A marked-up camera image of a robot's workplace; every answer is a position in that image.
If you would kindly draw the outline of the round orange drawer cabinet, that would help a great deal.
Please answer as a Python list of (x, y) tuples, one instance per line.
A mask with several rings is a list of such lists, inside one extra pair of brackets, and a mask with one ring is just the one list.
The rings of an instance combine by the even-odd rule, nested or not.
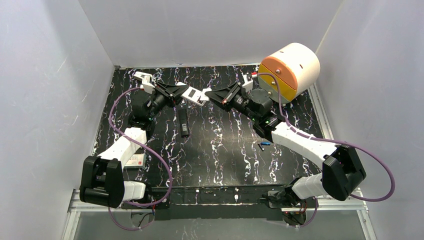
[(320, 70), (320, 62), (314, 51), (293, 42), (261, 61), (257, 70), (258, 83), (272, 100), (278, 101), (279, 92), (281, 103), (287, 104), (316, 82)]

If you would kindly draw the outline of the white battery box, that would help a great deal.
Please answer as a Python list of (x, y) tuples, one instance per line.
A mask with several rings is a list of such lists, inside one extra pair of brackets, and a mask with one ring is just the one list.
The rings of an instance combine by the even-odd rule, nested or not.
[(124, 165), (124, 169), (146, 169), (147, 156), (144, 153), (134, 154)]

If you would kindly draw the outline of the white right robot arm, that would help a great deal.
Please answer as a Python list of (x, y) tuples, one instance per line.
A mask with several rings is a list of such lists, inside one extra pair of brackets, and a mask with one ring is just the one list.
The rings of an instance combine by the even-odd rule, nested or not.
[(287, 125), (287, 120), (272, 111), (273, 100), (266, 90), (247, 93), (239, 83), (205, 92), (209, 100), (225, 111), (232, 109), (253, 122), (261, 138), (287, 147), (320, 167), (321, 173), (301, 177), (271, 197), (286, 204), (318, 196), (331, 196), (344, 201), (366, 178), (366, 171), (357, 151), (346, 144), (316, 141), (314, 136)]

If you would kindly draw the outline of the white remote control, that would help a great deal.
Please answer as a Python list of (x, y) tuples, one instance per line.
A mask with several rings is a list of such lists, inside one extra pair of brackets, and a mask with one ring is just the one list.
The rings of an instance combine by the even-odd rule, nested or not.
[(183, 82), (178, 82), (176, 84), (177, 86), (185, 86), (188, 87), (188, 89), (186, 89), (181, 97), (184, 98), (185, 100), (194, 103), (195, 105), (198, 106), (204, 106), (206, 102), (208, 102), (210, 100), (210, 98), (208, 96), (205, 95), (206, 92), (210, 92), (212, 89), (211, 88), (204, 88), (202, 90), (198, 90), (192, 86), (189, 86)]

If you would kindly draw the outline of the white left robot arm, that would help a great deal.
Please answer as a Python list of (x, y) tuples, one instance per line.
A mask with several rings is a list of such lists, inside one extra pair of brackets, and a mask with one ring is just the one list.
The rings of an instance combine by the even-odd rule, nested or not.
[(189, 90), (184, 83), (176, 85), (157, 82), (142, 83), (139, 87), (129, 89), (144, 91), (149, 94), (146, 102), (135, 101), (128, 115), (128, 123), (124, 131), (116, 127), (113, 122), (114, 110), (111, 109), (108, 117), (110, 126), (121, 136), (108, 149), (97, 156), (88, 156), (83, 162), (79, 198), (82, 202), (117, 208), (122, 203), (147, 208), (165, 200), (171, 193), (168, 189), (165, 195), (153, 202), (141, 203), (148, 192), (146, 183), (139, 181), (125, 181), (123, 171), (131, 157), (143, 148), (145, 152), (158, 158), (164, 165), (169, 180), (171, 169), (166, 161), (156, 151), (146, 145), (155, 128), (155, 116), (164, 108), (173, 108), (182, 101), (183, 94)]

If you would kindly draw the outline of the black battery middle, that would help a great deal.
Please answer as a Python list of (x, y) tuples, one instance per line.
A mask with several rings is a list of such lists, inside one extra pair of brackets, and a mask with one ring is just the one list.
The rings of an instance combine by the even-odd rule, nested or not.
[(258, 145), (258, 147), (260, 148), (260, 150), (261, 150), (262, 152), (264, 152), (264, 151), (265, 151), (265, 149), (262, 147), (262, 145), (261, 145), (260, 143), (258, 143), (257, 145)]

